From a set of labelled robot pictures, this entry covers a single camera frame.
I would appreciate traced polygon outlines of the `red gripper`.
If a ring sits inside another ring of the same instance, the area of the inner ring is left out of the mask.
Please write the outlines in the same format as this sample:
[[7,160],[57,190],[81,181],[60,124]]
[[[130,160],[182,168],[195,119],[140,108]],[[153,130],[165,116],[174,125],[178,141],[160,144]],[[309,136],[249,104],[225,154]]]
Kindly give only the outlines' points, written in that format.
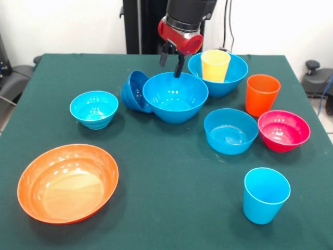
[[176,48],[179,53],[178,63],[174,71],[174,77],[179,78],[181,76],[185,56],[197,53],[203,44],[203,36],[200,34],[200,30],[194,32],[184,32],[174,29],[167,23],[167,18],[163,17],[158,25],[159,35],[169,43],[165,43],[162,47],[162,53],[159,64],[164,67],[169,54],[171,44]]

